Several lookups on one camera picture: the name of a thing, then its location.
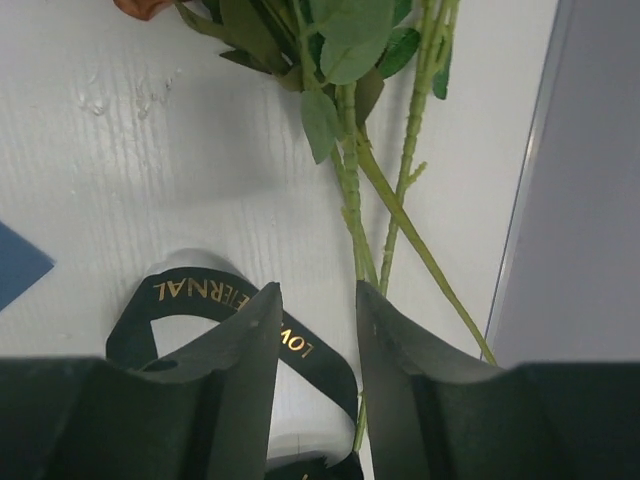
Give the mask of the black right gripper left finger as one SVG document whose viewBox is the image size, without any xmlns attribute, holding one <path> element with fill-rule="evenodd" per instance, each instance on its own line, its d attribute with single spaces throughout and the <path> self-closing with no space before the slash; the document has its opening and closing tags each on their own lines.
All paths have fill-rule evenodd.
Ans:
<svg viewBox="0 0 640 480">
<path fill-rule="evenodd" d="M 260 479 L 283 314 L 269 283 L 141 370 L 97 357 L 1 362 L 5 479 Z"/>
</svg>

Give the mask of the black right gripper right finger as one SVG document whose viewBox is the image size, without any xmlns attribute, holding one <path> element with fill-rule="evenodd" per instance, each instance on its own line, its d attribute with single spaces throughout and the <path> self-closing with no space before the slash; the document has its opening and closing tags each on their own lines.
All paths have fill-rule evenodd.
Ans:
<svg viewBox="0 0 640 480">
<path fill-rule="evenodd" d="M 509 369 L 453 347 L 359 282 L 363 396 L 378 479 L 635 479 L 639 366 Z"/>
</svg>

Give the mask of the black ribbon gold lettering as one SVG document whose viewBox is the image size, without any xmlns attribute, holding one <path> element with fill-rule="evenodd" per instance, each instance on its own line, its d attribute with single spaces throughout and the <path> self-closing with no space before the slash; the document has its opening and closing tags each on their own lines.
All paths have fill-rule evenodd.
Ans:
<svg viewBox="0 0 640 480">
<path fill-rule="evenodd" d="M 216 325 L 239 312 L 258 292 L 236 272 L 182 266 L 145 277 L 106 341 L 106 356 L 140 370 L 158 359 L 154 321 L 201 317 Z M 270 479 L 361 479 L 352 449 L 358 389 L 348 362 L 289 313 L 281 347 L 270 425 Z"/>
</svg>

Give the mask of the blue wrapping paper sheet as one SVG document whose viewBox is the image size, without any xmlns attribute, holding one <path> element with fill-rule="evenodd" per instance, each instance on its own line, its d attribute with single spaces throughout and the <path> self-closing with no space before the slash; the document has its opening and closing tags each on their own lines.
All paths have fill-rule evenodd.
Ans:
<svg viewBox="0 0 640 480">
<path fill-rule="evenodd" d="M 1 224 L 1 309 L 46 275 L 54 261 L 39 248 Z"/>
</svg>

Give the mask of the fake flower stem pink roses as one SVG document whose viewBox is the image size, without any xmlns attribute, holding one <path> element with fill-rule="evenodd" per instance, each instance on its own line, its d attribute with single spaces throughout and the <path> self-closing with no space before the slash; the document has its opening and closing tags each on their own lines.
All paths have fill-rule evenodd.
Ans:
<svg viewBox="0 0 640 480">
<path fill-rule="evenodd" d="M 376 269 L 367 256 L 369 275 L 381 292 L 390 280 L 397 238 L 404 234 L 424 266 L 473 336 L 484 358 L 496 362 L 475 321 L 454 293 L 425 241 L 394 197 L 391 185 L 374 158 L 366 128 L 357 119 L 358 87 L 366 74 L 377 71 L 388 78 L 414 62 L 420 43 L 417 28 L 402 26 L 410 1 L 296 1 L 293 4 L 302 69 L 301 121 L 316 162 L 331 159 L 336 140 L 345 142 L 344 157 L 357 154 L 358 179 L 365 175 L 390 214 L 382 265 Z M 444 99 L 453 54 L 433 80 L 430 95 Z"/>
</svg>

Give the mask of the fake flower stem pink bloom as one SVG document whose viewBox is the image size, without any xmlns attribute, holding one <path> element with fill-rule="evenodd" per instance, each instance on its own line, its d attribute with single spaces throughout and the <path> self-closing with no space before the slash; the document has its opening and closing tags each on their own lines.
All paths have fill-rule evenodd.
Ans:
<svg viewBox="0 0 640 480">
<path fill-rule="evenodd" d="M 137 20 L 149 21 L 161 10 L 174 4 L 174 1 L 114 1 L 114 5 L 126 15 Z M 368 275 L 367 256 L 371 256 L 366 246 L 366 235 L 361 222 L 361 201 L 359 179 L 356 167 L 357 154 L 344 157 L 345 142 L 336 140 L 331 150 L 331 161 L 343 199 L 341 214 L 349 232 L 353 247 L 355 278 L 365 280 Z"/>
</svg>

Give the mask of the fake flower stem orange blooms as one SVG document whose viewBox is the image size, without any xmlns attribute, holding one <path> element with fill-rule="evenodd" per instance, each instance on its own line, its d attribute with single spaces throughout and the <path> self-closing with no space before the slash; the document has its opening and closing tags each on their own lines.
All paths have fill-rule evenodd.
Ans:
<svg viewBox="0 0 640 480">
<path fill-rule="evenodd" d="M 433 80 L 444 70 L 452 51 L 459 6 L 456 0 L 422 3 L 420 43 L 415 54 L 415 74 L 394 192 L 399 208 L 404 207 L 407 192 L 427 168 L 425 161 L 416 164 L 414 158 Z"/>
</svg>

